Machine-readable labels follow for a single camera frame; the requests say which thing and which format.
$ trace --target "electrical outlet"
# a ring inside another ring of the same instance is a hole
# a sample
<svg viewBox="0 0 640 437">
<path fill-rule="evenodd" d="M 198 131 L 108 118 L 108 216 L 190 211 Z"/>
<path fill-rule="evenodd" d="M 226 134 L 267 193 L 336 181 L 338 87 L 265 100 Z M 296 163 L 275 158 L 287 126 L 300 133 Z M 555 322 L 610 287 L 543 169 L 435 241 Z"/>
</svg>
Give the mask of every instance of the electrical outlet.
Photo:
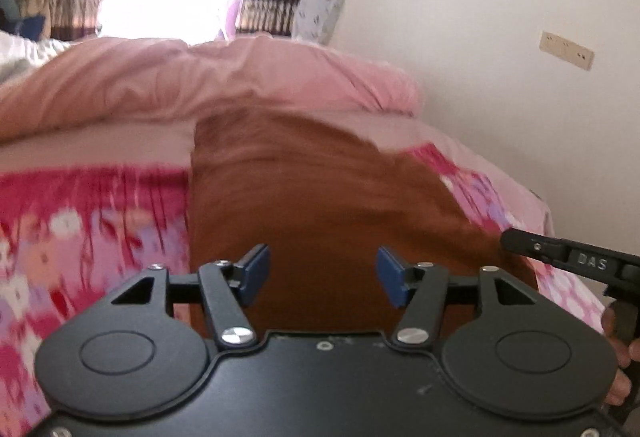
<svg viewBox="0 0 640 437">
<path fill-rule="evenodd" d="M 593 51 L 551 32 L 542 33 L 540 50 L 574 64 L 583 70 L 591 70 L 593 58 L 595 57 Z"/>
</svg>

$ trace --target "pink comforter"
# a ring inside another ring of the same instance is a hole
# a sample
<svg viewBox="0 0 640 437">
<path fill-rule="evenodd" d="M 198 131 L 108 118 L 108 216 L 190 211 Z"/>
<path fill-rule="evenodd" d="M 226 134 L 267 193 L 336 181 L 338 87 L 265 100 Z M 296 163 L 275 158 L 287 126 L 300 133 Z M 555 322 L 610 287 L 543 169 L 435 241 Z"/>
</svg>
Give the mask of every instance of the pink comforter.
<svg viewBox="0 0 640 437">
<path fill-rule="evenodd" d="M 114 118 L 199 118 L 233 99 L 291 110 L 419 113 L 400 70 L 268 36 L 190 47 L 180 40 L 98 38 L 25 80 L 0 86 L 0 140 Z"/>
</svg>

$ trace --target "brown cloth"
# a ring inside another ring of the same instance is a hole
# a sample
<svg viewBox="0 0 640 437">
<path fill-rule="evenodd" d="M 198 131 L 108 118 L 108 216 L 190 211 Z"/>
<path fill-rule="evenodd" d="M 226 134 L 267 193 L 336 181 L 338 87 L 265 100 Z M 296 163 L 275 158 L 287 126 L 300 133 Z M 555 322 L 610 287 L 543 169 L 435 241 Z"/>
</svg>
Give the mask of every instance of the brown cloth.
<svg viewBox="0 0 640 437">
<path fill-rule="evenodd" d="M 402 312 L 376 276 L 381 245 L 452 274 L 498 265 L 535 287 L 524 261 L 469 223 L 433 171 L 345 131 L 274 110 L 227 110 L 198 123 L 192 163 L 192 271 L 270 246 L 270 278 L 246 310 L 259 333 L 391 332 Z M 471 315 L 447 309 L 444 331 Z"/>
</svg>

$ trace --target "bed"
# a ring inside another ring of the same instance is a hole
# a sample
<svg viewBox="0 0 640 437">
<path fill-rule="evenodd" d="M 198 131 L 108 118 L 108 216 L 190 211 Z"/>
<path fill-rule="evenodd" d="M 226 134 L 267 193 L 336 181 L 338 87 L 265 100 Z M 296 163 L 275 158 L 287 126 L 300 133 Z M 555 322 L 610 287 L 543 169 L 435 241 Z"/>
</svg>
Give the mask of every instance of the bed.
<svg viewBox="0 0 640 437">
<path fill-rule="evenodd" d="M 538 197 L 421 122 L 403 72 L 267 36 L 188 47 L 100 38 L 0 86 L 0 435 L 47 414 L 33 377 L 40 342 L 153 263 L 189 270 L 194 127 L 238 104 L 303 115 L 435 172 L 487 232 L 552 234 Z M 540 292 L 600 330 L 577 277 L 530 262 Z M 186 310 L 178 314 L 186 322 Z"/>
</svg>

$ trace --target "silver screw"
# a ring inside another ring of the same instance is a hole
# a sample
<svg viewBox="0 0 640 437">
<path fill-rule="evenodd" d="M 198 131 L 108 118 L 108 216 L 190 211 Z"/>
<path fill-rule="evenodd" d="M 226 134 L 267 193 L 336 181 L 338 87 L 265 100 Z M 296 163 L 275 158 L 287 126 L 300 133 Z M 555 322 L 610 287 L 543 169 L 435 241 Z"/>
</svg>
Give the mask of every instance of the silver screw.
<svg viewBox="0 0 640 437">
<path fill-rule="evenodd" d="M 334 344 L 331 341 L 320 341 L 320 343 L 316 345 L 316 349 L 324 352 L 332 351 L 334 349 Z"/>
<path fill-rule="evenodd" d="M 423 329 L 411 327 L 399 331 L 396 338 L 398 338 L 398 341 L 406 345 L 421 345 L 429 339 L 429 333 Z"/>
<path fill-rule="evenodd" d="M 222 341 L 230 345 L 244 345 L 254 338 L 254 332 L 246 327 L 231 327 L 222 332 Z"/>
<path fill-rule="evenodd" d="M 58 428 L 54 428 L 51 430 L 51 437 L 71 437 L 71 432 L 67 428 L 62 428 L 59 426 Z"/>
</svg>

